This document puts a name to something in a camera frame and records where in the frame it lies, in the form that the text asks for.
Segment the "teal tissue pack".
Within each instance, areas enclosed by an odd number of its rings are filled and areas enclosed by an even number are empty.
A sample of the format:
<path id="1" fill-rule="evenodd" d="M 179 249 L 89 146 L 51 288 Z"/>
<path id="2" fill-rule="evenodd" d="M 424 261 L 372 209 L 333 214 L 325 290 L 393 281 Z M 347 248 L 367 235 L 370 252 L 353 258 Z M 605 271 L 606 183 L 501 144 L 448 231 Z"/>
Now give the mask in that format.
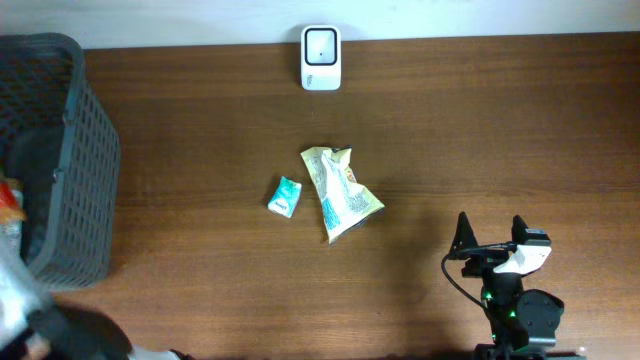
<path id="1" fill-rule="evenodd" d="M 299 202 L 301 190 L 300 183 L 282 177 L 267 208 L 276 214 L 291 218 Z"/>

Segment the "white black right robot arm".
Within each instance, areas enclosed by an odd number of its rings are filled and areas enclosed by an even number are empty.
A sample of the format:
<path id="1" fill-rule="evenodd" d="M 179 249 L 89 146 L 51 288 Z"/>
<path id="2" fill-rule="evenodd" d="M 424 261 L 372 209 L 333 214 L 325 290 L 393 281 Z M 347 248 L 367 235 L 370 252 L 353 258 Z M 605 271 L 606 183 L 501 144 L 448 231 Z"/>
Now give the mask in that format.
<path id="1" fill-rule="evenodd" d="M 492 342 L 474 349 L 475 359 L 546 359 L 556 345 L 564 302 L 539 290 L 526 290 L 522 279 L 538 271 L 551 254 L 551 239 L 516 215 L 511 240 L 479 245 L 467 215 L 458 216 L 451 248 L 441 260 L 462 261 L 464 278 L 482 280 L 480 296 L 455 288 L 478 305 L 490 323 Z"/>

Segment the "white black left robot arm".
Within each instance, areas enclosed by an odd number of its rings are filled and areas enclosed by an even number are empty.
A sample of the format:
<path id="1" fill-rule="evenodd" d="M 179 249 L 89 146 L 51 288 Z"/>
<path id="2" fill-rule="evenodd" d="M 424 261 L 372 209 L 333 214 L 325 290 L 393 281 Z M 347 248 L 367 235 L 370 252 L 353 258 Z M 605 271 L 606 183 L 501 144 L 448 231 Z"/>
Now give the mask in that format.
<path id="1" fill-rule="evenodd" d="M 58 304 L 1 242 L 1 357 L 3 359 L 186 360 L 169 349 L 151 351 L 131 343 L 99 311 Z"/>

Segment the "yellow chip bag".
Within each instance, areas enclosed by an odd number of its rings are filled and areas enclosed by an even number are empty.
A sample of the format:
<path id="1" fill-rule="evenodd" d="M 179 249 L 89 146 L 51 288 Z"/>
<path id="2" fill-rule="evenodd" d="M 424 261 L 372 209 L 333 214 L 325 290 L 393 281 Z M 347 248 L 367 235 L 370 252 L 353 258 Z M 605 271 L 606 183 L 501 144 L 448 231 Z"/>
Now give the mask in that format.
<path id="1" fill-rule="evenodd" d="M 385 205 L 350 167 L 352 148 L 311 147 L 301 153 L 322 208 L 328 243 L 364 223 Z"/>

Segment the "orange pasta package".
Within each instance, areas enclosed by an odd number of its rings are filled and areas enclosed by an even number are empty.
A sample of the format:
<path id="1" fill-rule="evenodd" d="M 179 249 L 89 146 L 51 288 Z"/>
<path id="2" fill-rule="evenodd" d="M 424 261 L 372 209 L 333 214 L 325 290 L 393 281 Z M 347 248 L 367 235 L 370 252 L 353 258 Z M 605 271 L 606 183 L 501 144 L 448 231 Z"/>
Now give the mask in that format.
<path id="1" fill-rule="evenodd" d="M 26 214 L 14 192 L 22 193 L 22 185 L 11 178 L 1 178 L 1 224 L 25 221 Z"/>

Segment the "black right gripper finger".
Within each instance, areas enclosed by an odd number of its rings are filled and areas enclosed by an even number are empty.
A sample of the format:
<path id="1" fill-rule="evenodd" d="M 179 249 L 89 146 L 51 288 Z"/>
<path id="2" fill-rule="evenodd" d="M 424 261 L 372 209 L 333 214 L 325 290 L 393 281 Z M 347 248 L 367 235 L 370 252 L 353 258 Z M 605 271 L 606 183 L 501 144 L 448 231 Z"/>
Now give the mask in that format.
<path id="1" fill-rule="evenodd" d="M 512 241 L 519 245 L 525 245 L 529 241 L 527 229 L 528 227 L 521 216 L 515 215 L 511 227 Z"/>
<path id="2" fill-rule="evenodd" d="M 458 215 L 456 231 L 449 254 L 453 258 L 463 258 L 466 253 L 478 247 L 471 224 L 465 212 Z"/>

